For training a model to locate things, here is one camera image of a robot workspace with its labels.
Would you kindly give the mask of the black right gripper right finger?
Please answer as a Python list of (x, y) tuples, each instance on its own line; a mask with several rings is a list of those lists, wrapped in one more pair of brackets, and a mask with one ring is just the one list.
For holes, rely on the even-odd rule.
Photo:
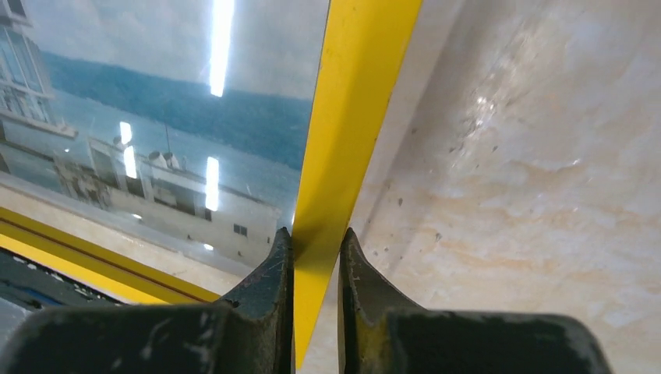
[(609, 373), (591, 331), (556, 314), (430, 310), (374, 266), (353, 230), (339, 253), (343, 373)]

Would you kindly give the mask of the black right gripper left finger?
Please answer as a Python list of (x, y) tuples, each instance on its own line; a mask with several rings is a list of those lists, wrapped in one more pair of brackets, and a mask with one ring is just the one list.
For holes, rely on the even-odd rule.
[(1, 354), (4, 373), (292, 373), (292, 237), (214, 302), (56, 306), (36, 312)]

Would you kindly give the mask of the yellow wooden picture frame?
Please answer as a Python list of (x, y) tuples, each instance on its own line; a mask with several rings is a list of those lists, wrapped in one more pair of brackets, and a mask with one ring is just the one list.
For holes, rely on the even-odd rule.
[[(331, 274), (339, 273), (341, 243), (352, 230), (350, 216), (421, 6), (327, 2), (293, 222), (281, 227), (291, 235), (294, 253), (295, 369)], [(10, 175), (1, 173), (1, 179), (9, 182), (1, 194), (1, 249), (123, 303), (110, 306), (214, 302), (263, 262), (210, 266), (154, 236), (35, 195)]]

